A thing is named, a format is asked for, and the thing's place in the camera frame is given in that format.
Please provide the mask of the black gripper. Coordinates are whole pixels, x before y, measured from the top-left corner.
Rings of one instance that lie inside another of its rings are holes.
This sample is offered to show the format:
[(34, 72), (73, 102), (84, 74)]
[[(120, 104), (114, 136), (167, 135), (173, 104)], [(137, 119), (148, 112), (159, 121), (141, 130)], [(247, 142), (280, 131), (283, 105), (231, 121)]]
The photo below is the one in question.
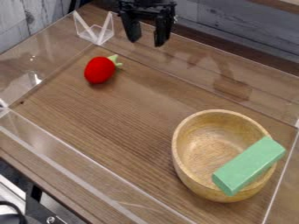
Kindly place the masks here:
[(155, 18), (153, 44), (161, 46), (169, 39), (176, 19), (175, 0), (117, 0), (117, 15), (121, 18), (128, 40), (135, 43), (141, 38), (137, 18)]

